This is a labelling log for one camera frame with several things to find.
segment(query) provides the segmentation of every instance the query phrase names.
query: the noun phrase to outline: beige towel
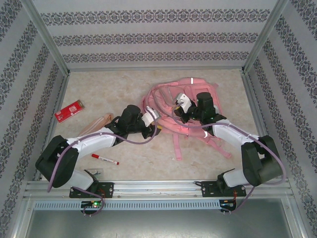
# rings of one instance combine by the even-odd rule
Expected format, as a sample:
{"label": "beige towel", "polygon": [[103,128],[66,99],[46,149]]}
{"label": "beige towel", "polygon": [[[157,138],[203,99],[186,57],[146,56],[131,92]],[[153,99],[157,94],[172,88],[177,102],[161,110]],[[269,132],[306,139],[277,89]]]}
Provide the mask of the beige towel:
{"label": "beige towel", "polygon": [[107,113],[103,117],[100,117],[93,122],[91,122],[88,126],[86,126],[78,136],[87,135],[89,133],[95,132],[97,130],[100,130],[105,125],[109,124],[113,120],[113,114]]}

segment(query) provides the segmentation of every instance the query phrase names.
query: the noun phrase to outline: enclosure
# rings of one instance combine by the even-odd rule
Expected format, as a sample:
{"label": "enclosure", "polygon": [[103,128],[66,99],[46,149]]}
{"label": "enclosure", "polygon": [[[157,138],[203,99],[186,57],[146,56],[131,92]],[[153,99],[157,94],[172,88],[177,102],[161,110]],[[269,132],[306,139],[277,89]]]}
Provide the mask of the enclosure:
{"label": "enclosure", "polygon": [[[317,237],[316,0],[0,4],[0,237]],[[78,161],[76,169],[99,169],[99,180],[114,183],[98,216],[83,217],[68,187],[46,192],[35,162],[54,136],[76,137],[184,77],[217,84],[233,124],[274,139],[285,183],[256,187],[223,216],[221,199],[202,197],[195,182],[242,168],[241,151],[224,143],[228,159],[180,136],[179,161],[173,136],[160,133],[155,143],[97,152],[119,166]],[[57,123],[54,114],[77,100],[85,109]]]}

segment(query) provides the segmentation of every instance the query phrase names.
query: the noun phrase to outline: black bracket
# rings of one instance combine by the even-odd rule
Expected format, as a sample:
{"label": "black bracket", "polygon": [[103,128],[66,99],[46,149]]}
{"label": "black bracket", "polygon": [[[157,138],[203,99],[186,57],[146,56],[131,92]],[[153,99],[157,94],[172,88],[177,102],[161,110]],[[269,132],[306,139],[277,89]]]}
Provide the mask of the black bracket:
{"label": "black bracket", "polygon": [[216,181],[202,181],[195,184],[201,187],[203,197],[233,197],[234,194],[237,197],[245,197],[247,195],[243,185],[230,187],[221,192]]}
{"label": "black bracket", "polygon": [[[112,198],[113,196],[114,183],[112,182],[99,182],[95,194],[103,198]],[[95,196],[89,195],[87,193],[80,192],[74,188],[70,189],[70,198],[93,198],[97,199]]]}

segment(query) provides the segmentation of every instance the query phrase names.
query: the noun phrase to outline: marble floor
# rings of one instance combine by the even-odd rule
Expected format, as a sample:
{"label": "marble floor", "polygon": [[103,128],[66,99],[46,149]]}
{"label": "marble floor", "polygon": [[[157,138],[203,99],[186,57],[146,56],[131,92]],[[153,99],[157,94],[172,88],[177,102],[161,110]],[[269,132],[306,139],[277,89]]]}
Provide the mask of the marble floor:
{"label": "marble floor", "polygon": [[[182,77],[199,77],[217,83],[223,115],[242,129],[257,134],[239,70],[226,69],[72,72],[62,107],[80,99],[86,108],[59,123],[55,135],[76,137],[94,119],[106,113],[119,116],[128,104],[138,105],[155,84]],[[143,141],[140,134],[128,138]],[[215,179],[226,170],[242,167],[240,149],[229,144],[224,145],[232,153],[227,159],[197,139],[180,136],[183,160],[177,161],[171,134],[160,133],[154,140],[155,143],[145,145],[123,142],[96,152],[119,161],[118,166],[85,156],[76,169],[99,168],[103,171],[100,179],[106,180],[170,180]]]}

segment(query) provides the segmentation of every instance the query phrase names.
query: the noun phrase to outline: red marker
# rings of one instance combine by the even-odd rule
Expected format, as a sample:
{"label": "red marker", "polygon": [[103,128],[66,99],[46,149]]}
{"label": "red marker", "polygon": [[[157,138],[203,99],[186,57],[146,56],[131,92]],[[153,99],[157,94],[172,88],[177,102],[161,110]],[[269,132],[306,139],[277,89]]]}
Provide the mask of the red marker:
{"label": "red marker", "polygon": [[103,161],[107,161],[107,162],[111,162],[111,163],[114,163],[116,165],[119,165],[119,162],[116,161],[116,160],[107,159],[105,157],[102,157],[102,156],[99,156],[99,155],[96,155],[96,154],[92,154],[91,156],[96,158],[96,159],[100,159],[100,160],[103,160]]}

